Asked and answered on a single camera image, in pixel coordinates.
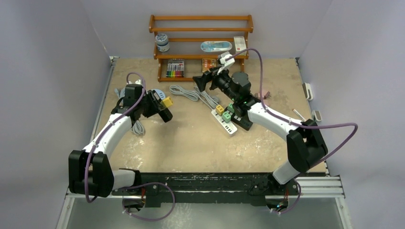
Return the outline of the round blue power socket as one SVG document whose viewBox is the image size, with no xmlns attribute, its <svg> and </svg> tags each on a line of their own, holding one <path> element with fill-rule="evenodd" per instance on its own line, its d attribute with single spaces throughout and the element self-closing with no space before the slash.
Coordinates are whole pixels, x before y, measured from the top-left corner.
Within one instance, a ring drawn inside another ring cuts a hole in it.
<svg viewBox="0 0 405 229">
<path fill-rule="evenodd" d="M 161 100 L 166 98 L 166 94 L 160 89 L 152 89 L 154 94 L 156 94 Z"/>
</svg>

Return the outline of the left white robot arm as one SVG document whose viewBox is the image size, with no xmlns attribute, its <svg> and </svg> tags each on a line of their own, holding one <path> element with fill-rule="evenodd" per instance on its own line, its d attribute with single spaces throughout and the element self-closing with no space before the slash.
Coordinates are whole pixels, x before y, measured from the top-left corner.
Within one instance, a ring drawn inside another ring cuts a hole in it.
<svg viewBox="0 0 405 229">
<path fill-rule="evenodd" d="M 109 159 L 124 135 L 130 131 L 141 116 L 159 115 L 164 122 L 172 119 L 169 96 L 161 98 L 156 90 L 146 90 L 141 84 L 128 84 L 106 125 L 82 150 L 73 150 L 68 158 L 69 190 L 86 198 L 107 197 L 112 191 L 124 188 L 130 195 L 142 190 L 137 179 L 139 171 L 132 169 L 113 170 Z"/>
</svg>

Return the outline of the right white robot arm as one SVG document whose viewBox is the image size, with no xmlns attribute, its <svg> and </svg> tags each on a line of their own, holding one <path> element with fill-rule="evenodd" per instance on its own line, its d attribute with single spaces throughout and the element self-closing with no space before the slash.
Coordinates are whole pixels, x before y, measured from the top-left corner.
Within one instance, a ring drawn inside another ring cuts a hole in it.
<svg viewBox="0 0 405 229">
<path fill-rule="evenodd" d="M 287 188 L 287 182 L 315 166 L 328 149 L 317 129 L 317 123 L 311 119 L 302 122 L 290 118 L 268 106 L 251 94 L 251 82 L 244 72 L 232 76 L 228 70 L 206 71 L 192 78 L 200 92 L 205 91 L 207 83 L 210 90 L 218 88 L 233 101 L 234 114 L 243 120 L 258 124 L 281 137 L 287 144 L 287 160 L 280 165 L 268 181 L 268 188 L 274 194 L 280 194 Z"/>
</svg>

